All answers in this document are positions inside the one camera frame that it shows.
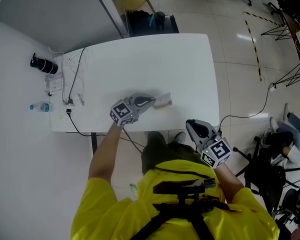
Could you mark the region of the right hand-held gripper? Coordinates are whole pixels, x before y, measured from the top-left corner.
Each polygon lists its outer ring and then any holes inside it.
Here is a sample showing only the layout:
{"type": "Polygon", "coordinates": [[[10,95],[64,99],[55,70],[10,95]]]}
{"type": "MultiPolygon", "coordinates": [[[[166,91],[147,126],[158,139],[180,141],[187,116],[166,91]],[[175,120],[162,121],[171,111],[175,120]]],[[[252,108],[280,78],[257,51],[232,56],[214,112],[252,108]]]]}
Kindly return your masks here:
{"type": "Polygon", "coordinates": [[[196,152],[200,159],[216,169],[225,163],[232,154],[232,149],[221,134],[208,122],[198,119],[188,119],[185,123],[186,130],[195,143],[196,152]]]}

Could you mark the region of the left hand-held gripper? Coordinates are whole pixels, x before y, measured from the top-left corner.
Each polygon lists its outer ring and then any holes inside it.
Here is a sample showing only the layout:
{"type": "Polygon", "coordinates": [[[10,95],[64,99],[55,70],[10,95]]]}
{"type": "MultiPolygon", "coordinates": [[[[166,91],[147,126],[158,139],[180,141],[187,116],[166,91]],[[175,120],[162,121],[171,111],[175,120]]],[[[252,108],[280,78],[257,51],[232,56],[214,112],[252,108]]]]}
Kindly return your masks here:
{"type": "Polygon", "coordinates": [[[162,106],[161,98],[155,98],[146,93],[134,93],[120,99],[110,110],[110,117],[117,126],[133,124],[139,120],[150,107],[159,109],[162,106]]]}

